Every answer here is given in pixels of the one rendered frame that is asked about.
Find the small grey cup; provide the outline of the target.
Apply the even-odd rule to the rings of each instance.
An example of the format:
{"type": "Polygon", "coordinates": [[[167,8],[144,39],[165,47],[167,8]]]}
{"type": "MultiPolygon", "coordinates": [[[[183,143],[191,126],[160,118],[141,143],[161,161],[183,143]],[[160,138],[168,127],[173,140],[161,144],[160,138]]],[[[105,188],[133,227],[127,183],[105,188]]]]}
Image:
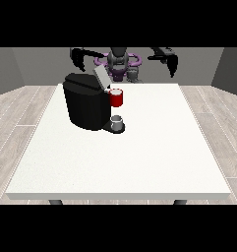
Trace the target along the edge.
{"type": "Polygon", "coordinates": [[[123,119],[120,115],[113,115],[110,118],[111,129],[114,131],[119,131],[123,127],[123,119]]]}

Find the small grey coffee pod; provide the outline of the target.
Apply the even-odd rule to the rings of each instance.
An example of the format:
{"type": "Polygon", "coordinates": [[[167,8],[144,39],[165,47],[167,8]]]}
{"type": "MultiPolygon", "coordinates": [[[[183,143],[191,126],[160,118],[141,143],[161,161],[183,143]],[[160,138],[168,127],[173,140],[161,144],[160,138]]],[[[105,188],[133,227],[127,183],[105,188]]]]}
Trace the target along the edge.
{"type": "Polygon", "coordinates": [[[137,67],[131,67],[127,71],[127,80],[135,82],[138,79],[139,69],[137,67]]]}

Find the black coffee machine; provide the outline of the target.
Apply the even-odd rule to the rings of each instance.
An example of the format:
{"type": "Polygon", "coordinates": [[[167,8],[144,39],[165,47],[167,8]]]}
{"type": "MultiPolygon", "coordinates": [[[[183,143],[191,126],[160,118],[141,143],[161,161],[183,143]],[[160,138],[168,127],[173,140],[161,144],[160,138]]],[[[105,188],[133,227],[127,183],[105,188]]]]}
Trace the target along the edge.
{"type": "Polygon", "coordinates": [[[95,75],[71,73],[65,77],[63,90],[70,120],[76,126],[91,131],[106,130],[113,134],[125,131],[111,129],[109,86],[103,90],[95,75]]]}

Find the red pod holder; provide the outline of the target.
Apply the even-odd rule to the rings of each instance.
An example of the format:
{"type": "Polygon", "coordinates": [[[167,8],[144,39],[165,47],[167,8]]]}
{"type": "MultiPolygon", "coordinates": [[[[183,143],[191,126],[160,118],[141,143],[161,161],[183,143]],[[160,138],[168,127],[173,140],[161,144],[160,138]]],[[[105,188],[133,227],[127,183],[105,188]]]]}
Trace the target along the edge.
{"type": "Polygon", "coordinates": [[[109,91],[110,105],[119,107],[123,104],[123,91],[120,89],[112,89],[109,91]]]}

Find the pale grey machine lid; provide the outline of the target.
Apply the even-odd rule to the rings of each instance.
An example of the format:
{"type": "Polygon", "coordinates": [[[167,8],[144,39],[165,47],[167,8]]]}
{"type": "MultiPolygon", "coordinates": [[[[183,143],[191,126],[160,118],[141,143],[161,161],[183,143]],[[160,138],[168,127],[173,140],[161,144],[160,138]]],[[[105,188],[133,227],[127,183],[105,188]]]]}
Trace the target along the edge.
{"type": "Polygon", "coordinates": [[[111,80],[103,65],[95,67],[93,69],[93,73],[97,77],[97,80],[103,90],[106,90],[111,85],[111,80]]]}

